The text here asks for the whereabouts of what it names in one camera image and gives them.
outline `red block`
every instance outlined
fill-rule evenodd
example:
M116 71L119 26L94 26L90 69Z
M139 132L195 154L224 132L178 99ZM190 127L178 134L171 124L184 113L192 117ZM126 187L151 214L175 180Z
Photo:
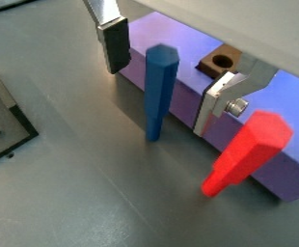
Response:
M239 184L280 152L292 130L279 114L255 111L222 152L202 189L214 197L230 184Z

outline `purple base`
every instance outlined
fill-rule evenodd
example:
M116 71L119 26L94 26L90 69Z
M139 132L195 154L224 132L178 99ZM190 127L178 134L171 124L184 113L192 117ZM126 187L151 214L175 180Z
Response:
M202 93L211 82L195 66L222 42L158 13L131 23L132 60L122 74L142 90L146 50L158 43L174 46L179 51L180 65L170 112L191 127ZM294 129L294 137L283 152L252 176L284 201L294 201L299 199L299 78L280 71L270 86L246 99L250 106L240 118L224 114L204 138L223 151L256 109L279 113Z

